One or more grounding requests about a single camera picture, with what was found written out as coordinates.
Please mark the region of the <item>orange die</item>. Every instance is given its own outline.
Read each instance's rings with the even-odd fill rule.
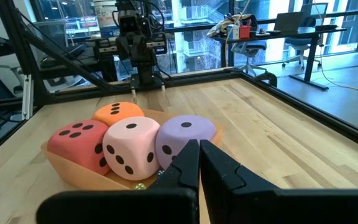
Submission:
[[[134,116],[144,116],[144,113],[139,106],[134,103],[118,102],[98,109],[92,119],[101,121],[108,126],[112,126],[122,119]]]

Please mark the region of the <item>red die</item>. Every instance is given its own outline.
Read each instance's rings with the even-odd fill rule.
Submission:
[[[105,175],[110,171],[110,167],[103,155],[102,140],[108,128],[104,123],[95,120],[69,124],[50,137],[48,151]]]

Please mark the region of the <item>white bucket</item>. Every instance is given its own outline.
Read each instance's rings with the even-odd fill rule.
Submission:
[[[94,11],[98,17],[98,24],[100,28],[100,34],[102,38],[113,37],[114,30],[117,29],[116,24],[114,23],[113,11],[117,10],[115,6],[115,1],[105,1],[105,0],[94,0]],[[118,12],[114,13],[114,18],[118,20]]]

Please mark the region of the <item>pink die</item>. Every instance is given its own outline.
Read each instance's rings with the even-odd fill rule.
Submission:
[[[110,171],[102,153],[102,140],[107,130],[108,126],[100,121],[77,121],[50,137],[48,151],[105,175]]]
[[[103,138],[103,152],[110,168],[122,178],[143,180],[160,167],[155,137],[160,125],[151,118],[131,117],[112,125]]]

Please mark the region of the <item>purple die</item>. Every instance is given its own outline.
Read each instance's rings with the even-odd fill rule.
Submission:
[[[168,120],[155,139],[158,162],[163,169],[167,169],[190,139],[197,139],[198,142],[201,139],[211,140],[215,132],[215,125],[200,116],[183,115]]]

